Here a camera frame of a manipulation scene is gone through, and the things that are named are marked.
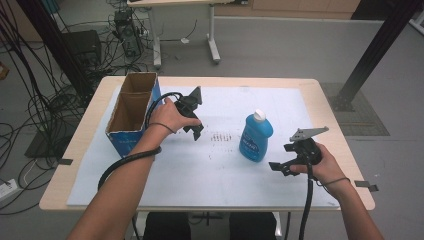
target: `person's right hand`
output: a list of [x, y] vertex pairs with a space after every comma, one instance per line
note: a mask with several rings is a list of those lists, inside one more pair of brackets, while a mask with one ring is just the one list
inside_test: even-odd
[[[340, 169], [339, 164], [337, 164], [336, 159], [328, 151], [328, 149], [320, 143], [316, 143], [316, 145], [321, 150], [322, 159], [320, 163], [312, 166], [312, 171], [314, 176], [322, 184], [326, 184], [334, 180], [346, 177], [343, 171]], [[292, 165], [290, 166], [290, 170], [293, 172], [298, 172], [298, 173], [307, 173], [306, 165]], [[345, 184], [344, 182], [347, 182], [347, 181], [332, 183], [327, 186], [327, 189], [333, 196], [335, 196], [337, 195], [337, 191], [339, 190], [339, 187], [341, 187], [340, 185]]]

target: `person's leg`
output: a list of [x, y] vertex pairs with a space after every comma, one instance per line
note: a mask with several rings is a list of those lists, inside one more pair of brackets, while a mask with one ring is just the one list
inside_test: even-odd
[[187, 213], [150, 212], [143, 240], [191, 240]]
[[233, 212], [230, 240], [275, 240], [277, 221], [271, 212]]

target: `desk foot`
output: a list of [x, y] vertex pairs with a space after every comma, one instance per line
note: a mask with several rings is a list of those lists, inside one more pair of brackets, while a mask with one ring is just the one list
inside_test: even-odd
[[206, 36], [208, 38], [209, 48], [211, 49], [212, 59], [216, 64], [218, 64], [221, 61], [221, 57], [219, 56], [218, 48], [216, 47], [216, 43], [215, 43], [215, 39], [213, 39], [213, 38], [210, 39], [209, 34], [206, 34]]
[[162, 66], [159, 38], [156, 38], [156, 41], [153, 41], [153, 65], [156, 69], [159, 69]]

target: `wooden table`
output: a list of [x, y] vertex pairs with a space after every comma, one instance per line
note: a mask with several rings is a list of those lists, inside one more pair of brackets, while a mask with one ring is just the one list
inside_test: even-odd
[[153, 64], [159, 69], [162, 65], [161, 60], [161, 51], [160, 51], [160, 39], [156, 33], [156, 25], [155, 25], [155, 13], [154, 8], [157, 7], [173, 7], [173, 6], [183, 6], [184, 8], [188, 8], [187, 5], [209, 5], [209, 33], [206, 35], [209, 48], [211, 50], [212, 59], [215, 63], [219, 63], [221, 61], [221, 57], [218, 53], [218, 48], [215, 43], [215, 4], [218, 3], [229, 3], [234, 0], [140, 0], [135, 2], [128, 1], [128, 6], [132, 8], [146, 8], [149, 15], [150, 22], [150, 31], [152, 33], [153, 38]]
[[[120, 86], [124, 77], [104, 78], [83, 119], [75, 132], [63, 158], [73, 159], [71, 165], [59, 165], [44, 193], [40, 207], [43, 210], [81, 210], [85, 207], [70, 207], [67, 199], [85, 152], [91, 143], [101, 117], [107, 108], [113, 91]], [[346, 176], [352, 180], [363, 180], [362, 174], [340, 130], [327, 99], [316, 80], [284, 78], [223, 78], [223, 77], [159, 77], [161, 86], [222, 86], [222, 87], [275, 87], [299, 89], [313, 127], [328, 126], [331, 131], [321, 134], [319, 141], [327, 146], [336, 157]], [[375, 207], [374, 200], [367, 188], [356, 188], [365, 207]]]

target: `white paper sheet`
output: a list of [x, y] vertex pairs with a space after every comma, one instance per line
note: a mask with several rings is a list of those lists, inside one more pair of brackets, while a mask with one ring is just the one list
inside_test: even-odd
[[[188, 95], [193, 87], [161, 87], [162, 94], [177, 91]], [[102, 173], [119, 155], [105, 135], [119, 89], [115, 90], [105, 114], [82, 160], [68, 205], [88, 205], [97, 192]], [[305, 175], [284, 177], [271, 171], [268, 162], [286, 162], [296, 157], [287, 153], [298, 128], [311, 122], [298, 89], [251, 87], [202, 87], [203, 105], [195, 111], [205, 129], [193, 140], [182, 129], [161, 145], [162, 153], [150, 171], [140, 206], [207, 208], [303, 208], [307, 192]], [[255, 109], [263, 110], [274, 128], [267, 154], [259, 163], [238, 150], [245, 119]], [[324, 189], [314, 188], [313, 207], [338, 207]]]

